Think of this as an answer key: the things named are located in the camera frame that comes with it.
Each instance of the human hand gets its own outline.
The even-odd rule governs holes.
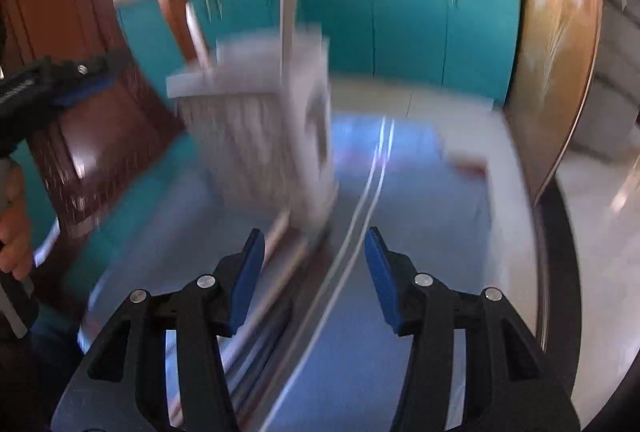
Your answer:
[[[9,205],[0,215],[0,270],[13,273],[21,281],[33,266],[31,249],[31,222],[27,215],[24,176],[18,165],[12,163],[4,184]]]

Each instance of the blue rubber grip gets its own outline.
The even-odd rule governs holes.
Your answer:
[[[386,258],[388,252],[389,250],[378,229],[371,227],[367,231],[364,240],[364,254],[367,259],[373,285],[378,294],[378,300],[380,301],[380,307],[382,307],[385,322],[392,327],[394,333],[398,334],[402,323],[402,317],[400,315],[400,294],[398,293],[396,282],[391,274],[391,267]]]
[[[231,308],[229,329],[233,334],[244,324],[249,304],[254,296],[255,285],[264,260],[264,234],[253,229],[242,249],[242,267],[229,294]]]
[[[72,106],[77,104],[79,101],[102,91],[103,89],[107,89],[114,83],[114,81],[115,78],[113,76],[88,80],[81,88],[74,89],[73,91],[66,92],[63,95],[53,98],[52,103],[61,107]]]

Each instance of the floor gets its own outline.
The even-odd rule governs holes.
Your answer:
[[[582,342],[572,399],[586,425],[640,349],[640,129],[613,163],[569,151],[557,177],[580,270]]]
[[[534,331],[538,307],[536,241],[520,162],[504,117],[482,98],[381,80],[332,79],[334,111],[424,121],[449,163],[486,170],[492,236],[486,285],[499,286]]]
[[[360,248],[369,225],[418,271],[453,289],[500,287],[535,326],[531,216],[501,113],[483,100],[335,78],[332,104],[340,182],[330,221],[335,268],[247,430],[388,430],[410,338],[397,338],[383,320]],[[469,170],[484,174],[460,174]],[[464,358],[457,342],[449,426],[462,412]]]

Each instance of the white cable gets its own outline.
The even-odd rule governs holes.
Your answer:
[[[316,342],[318,341],[318,338],[320,337],[320,333],[322,332],[322,329],[324,329],[324,326],[326,325],[326,322],[329,318],[329,315],[331,314],[332,310],[334,309],[335,303],[338,300],[338,297],[340,296],[340,292],[342,291],[342,289],[344,288],[344,285],[346,284],[351,271],[353,271],[353,267],[355,266],[356,260],[358,258],[358,253],[360,252],[360,247],[362,246],[362,243],[364,241],[364,238],[367,234],[367,229],[369,227],[369,221],[371,219],[371,216],[373,215],[373,211],[376,209],[376,205],[378,204],[378,200],[380,199],[380,193],[382,192],[382,184],[385,181],[385,170],[386,170],[386,164],[389,161],[389,157],[391,156],[391,147],[393,146],[393,141],[394,141],[394,128],[396,126],[396,121],[392,120],[391,121],[391,129],[389,131],[389,143],[388,143],[388,147],[386,150],[386,158],[382,164],[382,171],[380,172],[380,179],[378,180],[378,188],[376,189],[376,193],[373,197],[373,201],[371,202],[371,206],[369,207],[369,210],[367,211],[367,216],[365,217],[364,220],[364,224],[362,226],[362,231],[360,232],[360,237],[358,239],[358,244],[356,246],[356,248],[353,250],[353,254],[351,255],[351,257],[349,258],[349,262],[347,263],[347,266],[342,274],[342,277],[340,278],[340,281],[338,281],[338,285],[335,289],[335,291],[332,293],[331,298],[329,299],[328,304],[326,305],[326,308],[324,309],[324,312],[322,313],[322,316],[320,317],[320,321],[318,322],[318,325],[316,326],[316,329],[314,330],[314,334],[311,336],[311,340],[309,341],[308,345],[305,348],[305,351],[302,354],[302,357],[300,358],[300,361],[298,362],[298,365],[296,365],[296,368],[293,370],[292,375],[289,377],[289,380],[287,380],[286,385],[284,386],[283,391],[281,391],[280,395],[278,396],[278,399],[276,400],[275,404],[273,405],[273,407],[271,407],[271,410],[269,412],[269,415],[266,417],[266,420],[264,421],[264,424],[260,427],[260,432],[266,432],[269,425],[273,422],[273,419],[276,416],[276,413],[278,412],[278,410],[280,409],[282,403],[284,402],[284,399],[286,398],[287,394],[289,393],[289,390],[291,389],[291,387],[293,387],[293,385],[296,383],[296,380],[298,379],[300,373],[302,372],[302,369],[305,367],[306,362],[309,359],[309,356],[311,355],[311,352],[313,351]]]
[[[312,318],[312,316],[316,312],[316,308],[317,308],[318,304],[320,303],[320,301],[322,300],[322,295],[324,295],[324,292],[328,289],[329,285],[331,284],[331,280],[334,277],[335,273],[337,272],[337,269],[340,266],[340,263],[342,262],[342,257],[346,253],[346,250],[347,250],[347,248],[349,246],[349,243],[351,242],[351,234],[353,234],[353,229],[355,228],[356,221],[357,221],[358,217],[360,216],[360,212],[362,211],[362,207],[364,206],[365,201],[367,200],[367,196],[368,196],[369,190],[371,188],[371,183],[373,181],[373,174],[376,171],[376,165],[378,164],[378,159],[380,158],[380,155],[382,154],[382,147],[384,146],[384,143],[385,143],[385,125],[386,125],[386,117],[383,117],[382,125],[380,125],[380,135],[378,137],[378,147],[375,149],[375,151],[373,153],[373,158],[371,160],[371,167],[369,168],[369,177],[367,178],[367,183],[365,184],[364,189],[362,190],[362,193],[360,194],[360,198],[358,199],[358,203],[356,204],[356,208],[353,211],[353,215],[351,216],[351,222],[349,224],[349,228],[347,230],[347,233],[344,236],[344,239],[343,239],[342,244],[340,246],[340,250],[338,250],[338,254],[335,256],[334,262],[333,262],[331,268],[329,269],[329,272],[327,272],[327,274],[326,274],[326,276],[324,278],[324,281],[322,281],[322,285],[320,286],[320,288],[318,290],[318,293],[316,294],[316,297],[314,298],[313,302],[311,303],[311,306],[310,306],[309,310],[306,312],[305,318],[303,319],[302,324],[300,324],[300,327],[298,328],[299,329],[298,334],[293,339],[293,343],[297,342],[297,340],[299,339],[299,336],[301,335],[303,330],[305,330],[306,327],[308,326],[309,320]],[[289,360],[289,356],[290,356],[290,354],[286,354],[285,358],[283,359],[282,363],[284,365],[287,364],[287,361]],[[281,398],[282,398],[282,395],[286,392],[287,387],[289,386],[289,381],[287,381],[287,385],[285,386],[285,389],[283,390],[283,392],[281,392],[281,394],[278,396],[278,399],[276,400],[276,406],[280,406],[282,404]],[[273,420],[273,417],[275,416],[275,412],[276,412],[276,407],[274,406],[274,407],[272,407],[270,409],[270,412],[269,412],[269,415],[267,416],[267,419],[265,420],[264,424],[260,427],[261,431],[266,430],[268,425]]]

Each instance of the metal screw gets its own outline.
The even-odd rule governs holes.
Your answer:
[[[492,302],[497,302],[502,298],[502,291],[497,287],[490,287],[484,292],[484,296]]]
[[[418,275],[414,277],[414,282],[418,286],[427,287],[433,284],[433,277],[427,273],[418,273]]]
[[[133,304],[140,304],[146,298],[146,291],[143,289],[137,289],[131,292],[129,295],[129,300],[133,302]]]
[[[203,289],[213,286],[216,283],[216,278],[212,275],[203,275],[197,281],[198,286]]]

